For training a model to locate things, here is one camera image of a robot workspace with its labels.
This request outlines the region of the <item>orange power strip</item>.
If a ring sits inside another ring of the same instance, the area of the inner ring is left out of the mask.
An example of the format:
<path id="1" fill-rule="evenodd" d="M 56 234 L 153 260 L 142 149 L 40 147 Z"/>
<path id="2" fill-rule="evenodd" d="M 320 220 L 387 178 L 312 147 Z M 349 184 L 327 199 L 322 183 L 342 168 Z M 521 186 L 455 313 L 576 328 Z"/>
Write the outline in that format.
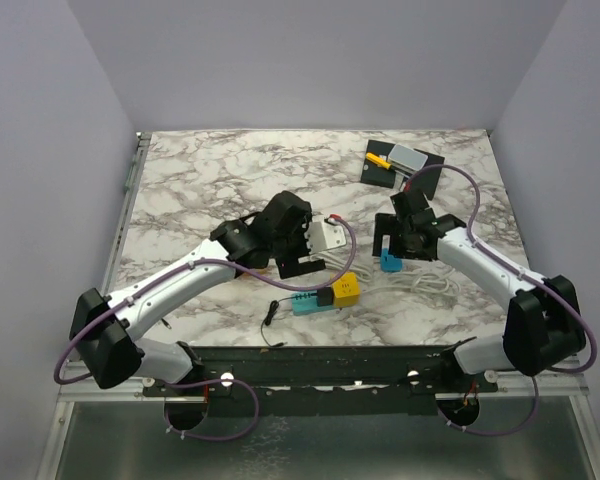
<path id="1" fill-rule="evenodd" d="M 245 272 L 236 272 L 238 276 L 253 276 L 254 273 L 256 273 L 257 275 L 265 275 L 266 273 L 268 273 L 268 269 L 248 269 Z"/>

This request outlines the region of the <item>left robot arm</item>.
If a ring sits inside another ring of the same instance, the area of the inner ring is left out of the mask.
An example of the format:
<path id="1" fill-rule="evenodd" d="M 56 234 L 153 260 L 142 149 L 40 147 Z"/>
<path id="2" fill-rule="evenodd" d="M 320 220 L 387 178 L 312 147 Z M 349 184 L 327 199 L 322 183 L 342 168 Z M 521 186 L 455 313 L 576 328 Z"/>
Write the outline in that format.
<path id="1" fill-rule="evenodd" d="M 276 194 L 263 210 L 219 224 L 189 254 L 160 272 L 109 295 L 91 288 L 77 300 L 69 339 L 102 389 L 144 374 L 165 380 L 186 395 L 200 385 L 193 350 L 163 344 L 146 333 L 167 314 L 197 295 L 243 273 L 255 275 L 270 261 L 281 278 L 323 269 L 310 261 L 309 202 L 289 191 Z"/>

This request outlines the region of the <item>black plug adapter with cable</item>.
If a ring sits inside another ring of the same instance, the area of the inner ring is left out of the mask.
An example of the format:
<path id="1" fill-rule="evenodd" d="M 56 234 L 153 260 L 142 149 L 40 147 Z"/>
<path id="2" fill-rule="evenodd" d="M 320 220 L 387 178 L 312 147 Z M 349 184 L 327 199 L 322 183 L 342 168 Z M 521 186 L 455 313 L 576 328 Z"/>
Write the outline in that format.
<path id="1" fill-rule="evenodd" d="M 294 316 L 304 316 L 313 313 L 330 311 L 335 308 L 335 295 L 330 287 L 312 290 L 308 292 L 297 292 L 289 297 L 291 311 Z M 284 342 L 271 343 L 264 334 L 264 327 L 270 326 L 280 306 L 280 300 L 273 300 L 268 308 L 267 314 L 260 325 L 260 333 L 265 345 L 269 348 L 281 348 Z"/>

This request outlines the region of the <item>blue charger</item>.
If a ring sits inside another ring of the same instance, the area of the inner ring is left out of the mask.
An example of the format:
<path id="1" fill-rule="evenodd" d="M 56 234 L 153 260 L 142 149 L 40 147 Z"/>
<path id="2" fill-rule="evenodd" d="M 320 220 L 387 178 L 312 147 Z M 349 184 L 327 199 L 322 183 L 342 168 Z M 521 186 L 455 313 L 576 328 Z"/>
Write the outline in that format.
<path id="1" fill-rule="evenodd" d="M 400 258 L 392 255 L 388 248 L 383 248 L 380 254 L 380 269 L 384 273 L 398 273 L 403 269 L 403 262 Z"/>

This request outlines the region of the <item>teal power strip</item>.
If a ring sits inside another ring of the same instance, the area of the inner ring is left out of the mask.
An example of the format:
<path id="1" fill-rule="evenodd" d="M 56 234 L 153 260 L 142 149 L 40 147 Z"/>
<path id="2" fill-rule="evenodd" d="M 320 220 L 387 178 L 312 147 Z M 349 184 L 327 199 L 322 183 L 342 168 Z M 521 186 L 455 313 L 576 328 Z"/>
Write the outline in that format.
<path id="1" fill-rule="evenodd" d="M 315 292 L 298 292 L 291 297 L 291 309 L 294 316 L 306 316 L 335 310 L 333 305 L 320 306 Z"/>

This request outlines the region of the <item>yellow cube socket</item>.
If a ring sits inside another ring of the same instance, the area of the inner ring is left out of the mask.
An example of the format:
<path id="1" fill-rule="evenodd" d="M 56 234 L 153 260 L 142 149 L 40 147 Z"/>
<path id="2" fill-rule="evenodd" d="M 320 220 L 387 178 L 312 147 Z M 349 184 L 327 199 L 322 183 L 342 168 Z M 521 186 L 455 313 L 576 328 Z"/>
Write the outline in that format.
<path id="1" fill-rule="evenodd" d="M 333 306 L 335 308 L 346 308 L 356 305 L 360 297 L 360 285 L 354 272 L 343 274 L 338 280 L 331 284 L 333 292 Z"/>

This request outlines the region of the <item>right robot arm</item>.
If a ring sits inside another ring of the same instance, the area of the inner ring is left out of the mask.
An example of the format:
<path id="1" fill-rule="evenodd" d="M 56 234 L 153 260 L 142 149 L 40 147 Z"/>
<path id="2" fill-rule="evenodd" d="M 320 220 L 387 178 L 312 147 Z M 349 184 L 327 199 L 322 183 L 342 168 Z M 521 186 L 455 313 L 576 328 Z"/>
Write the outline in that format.
<path id="1" fill-rule="evenodd" d="M 439 367 L 441 383 L 461 391 L 486 370 L 534 376 L 586 346 L 574 285 L 563 276 L 547 278 L 502 257 L 482 243 L 467 223 L 437 216 L 419 190 L 392 196 L 393 213 L 374 220 L 372 254 L 440 261 L 465 275 L 503 308 L 502 333 L 472 338 L 452 347 Z"/>

